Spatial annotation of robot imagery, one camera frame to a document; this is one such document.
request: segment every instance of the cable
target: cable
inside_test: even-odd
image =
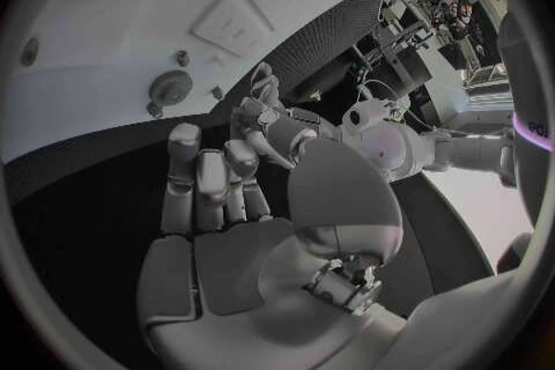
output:
[[[397,94],[397,92],[382,80],[378,80],[378,79],[368,79],[368,80],[366,80],[366,79],[364,79],[363,85],[365,86],[366,83],[372,83],[372,82],[373,83],[378,83],[378,84],[386,87],[396,97],[397,100],[401,99],[399,97],[399,95]],[[465,136],[475,136],[475,133],[472,133],[472,132],[458,131],[456,129],[447,129],[447,128],[441,128],[441,127],[438,127],[438,128],[433,127],[433,126],[428,125],[427,123],[423,122],[420,119],[420,117],[417,116],[411,109],[407,109],[406,112],[409,113],[413,117],[413,119],[416,120],[418,123],[420,123],[423,127],[428,128],[431,131],[442,130],[442,131],[448,132],[450,134],[461,134],[461,135],[465,135]],[[487,133],[481,134],[481,135],[488,136],[488,135],[497,134],[501,131],[503,131],[503,129],[496,129],[495,131],[487,132]]]

